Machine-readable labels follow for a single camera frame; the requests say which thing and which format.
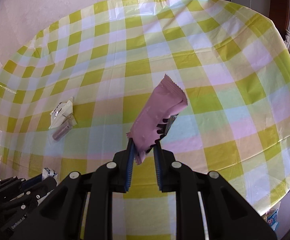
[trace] yellow checkered tablecloth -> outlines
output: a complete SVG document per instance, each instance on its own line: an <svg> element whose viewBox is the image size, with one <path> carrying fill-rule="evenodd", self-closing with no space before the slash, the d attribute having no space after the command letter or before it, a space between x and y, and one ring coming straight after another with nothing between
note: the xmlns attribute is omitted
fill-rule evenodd
<svg viewBox="0 0 290 240"><path fill-rule="evenodd" d="M40 31L0 70L0 178L110 161L165 73L189 105L162 147L264 213L290 189L290 56L269 19L223 0L103 1ZM53 143L50 112L70 97L77 125ZM151 154L113 202L114 239L175 238Z"/></svg>

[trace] colorful package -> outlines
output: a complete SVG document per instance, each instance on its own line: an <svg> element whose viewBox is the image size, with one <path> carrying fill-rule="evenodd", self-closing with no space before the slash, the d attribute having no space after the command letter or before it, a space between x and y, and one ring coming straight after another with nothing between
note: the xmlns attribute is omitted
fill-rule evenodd
<svg viewBox="0 0 290 240"><path fill-rule="evenodd" d="M279 222L277 222L277 212L280 207L280 202L276 203L270 210L266 212L266 219L267 219L267 224L274 230L279 226Z"/></svg>
<svg viewBox="0 0 290 240"><path fill-rule="evenodd" d="M171 117L176 117L187 106L185 93L165 75L159 85L154 88L141 113L136 118L128 138L133 138L138 153L137 164L141 164L155 141L161 139L162 126Z"/></svg>

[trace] plastic wrapper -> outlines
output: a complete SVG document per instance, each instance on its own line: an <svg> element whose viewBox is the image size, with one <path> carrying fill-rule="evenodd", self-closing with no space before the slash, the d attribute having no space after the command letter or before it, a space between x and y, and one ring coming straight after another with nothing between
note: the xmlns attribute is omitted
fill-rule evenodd
<svg viewBox="0 0 290 240"><path fill-rule="evenodd" d="M277 213L280 207L280 202L275 204L270 210L268 210L262 218L266 221L266 223L274 230L279 226L279 222L277 221Z"/></svg>
<svg viewBox="0 0 290 240"><path fill-rule="evenodd" d="M48 177L52 177L54 179L57 179L57 172L50 168L43 168L42 170L42 181L44 179L47 179Z"/></svg>
<svg viewBox="0 0 290 240"><path fill-rule="evenodd" d="M75 126L77 123L74 119L73 115L67 116L64 123L62 123L58 129L52 134L52 138L54 141L59 141L61 138L63 138L70 130L72 130L73 126Z"/></svg>
<svg viewBox="0 0 290 240"><path fill-rule="evenodd" d="M60 126L71 114L73 114L73 98L70 98L66 103L59 103L56 108L51 111L51 125L49 129Z"/></svg>
<svg viewBox="0 0 290 240"><path fill-rule="evenodd" d="M133 138L137 148L135 160L141 164L146 156L146 151L160 139L159 124L166 123L171 116L176 116L187 106L185 93L165 75L162 81L154 88L141 113L136 118L127 133L128 138Z"/></svg>

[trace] screw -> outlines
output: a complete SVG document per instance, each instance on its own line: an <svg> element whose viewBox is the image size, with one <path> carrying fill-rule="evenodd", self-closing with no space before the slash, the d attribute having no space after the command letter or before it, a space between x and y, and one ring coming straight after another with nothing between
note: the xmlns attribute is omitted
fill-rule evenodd
<svg viewBox="0 0 290 240"><path fill-rule="evenodd" d="M114 162L109 162L109 163L106 164L106 167L109 168L109 169L113 169L113 168L115 168L116 166L117 166L117 164L114 163Z"/></svg>
<svg viewBox="0 0 290 240"><path fill-rule="evenodd" d="M69 177L70 177L71 179L77 179L78 176L79 176L79 173L78 173L77 171L73 171L73 172L71 172L70 175L69 175Z"/></svg>
<svg viewBox="0 0 290 240"><path fill-rule="evenodd" d="M175 169L178 169L182 166L182 164L180 162L172 162L172 167Z"/></svg>
<svg viewBox="0 0 290 240"><path fill-rule="evenodd" d="M209 173L209 176L212 178L212 179L217 179L220 175L218 174L218 172L216 171L211 171Z"/></svg>

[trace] plastic tablecloth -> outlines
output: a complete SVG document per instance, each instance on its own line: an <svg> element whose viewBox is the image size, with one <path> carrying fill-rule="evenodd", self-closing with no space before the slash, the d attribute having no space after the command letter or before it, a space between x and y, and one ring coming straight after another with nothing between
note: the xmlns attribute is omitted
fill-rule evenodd
<svg viewBox="0 0 290 240"><path fill-rule="evenodd" d="M0 70L0 178L110 161L165 74L189 105L162 147L266 212L290 189L290 56L272 21L223 0L108 0L40 31ZM77 125L55 143L50 112L70 97ZM115 239L175 238L152 154L113 209Z"/></svg>

